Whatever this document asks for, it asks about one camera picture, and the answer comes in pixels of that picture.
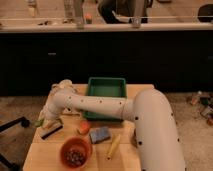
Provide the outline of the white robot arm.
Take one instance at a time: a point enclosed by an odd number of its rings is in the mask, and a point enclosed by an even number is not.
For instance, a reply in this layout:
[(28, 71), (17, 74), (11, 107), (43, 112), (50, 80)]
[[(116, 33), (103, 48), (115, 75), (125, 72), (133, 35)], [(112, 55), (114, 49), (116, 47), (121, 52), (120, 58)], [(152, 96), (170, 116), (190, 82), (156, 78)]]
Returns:
[(141, 171), (186, 171), (175, 118), (166, 96), (156, 89), (140, 91), (133, 99), (84, 96), (71, 88), (57, 90), (41, 113), (55, 120), (65, 108), (76, 108), (135, 124)]

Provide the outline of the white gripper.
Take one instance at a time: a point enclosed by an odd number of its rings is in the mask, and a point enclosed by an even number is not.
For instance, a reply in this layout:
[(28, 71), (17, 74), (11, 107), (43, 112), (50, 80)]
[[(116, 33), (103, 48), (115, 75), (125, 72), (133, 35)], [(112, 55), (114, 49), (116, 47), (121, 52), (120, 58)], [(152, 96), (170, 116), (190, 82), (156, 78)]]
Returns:
[(41, 110), (39, 118), (43, 121), (43, 129), (50, 129), (53, 126), (62, 124), (62, 121), (58, 115), (54, 115), (46, 109)]

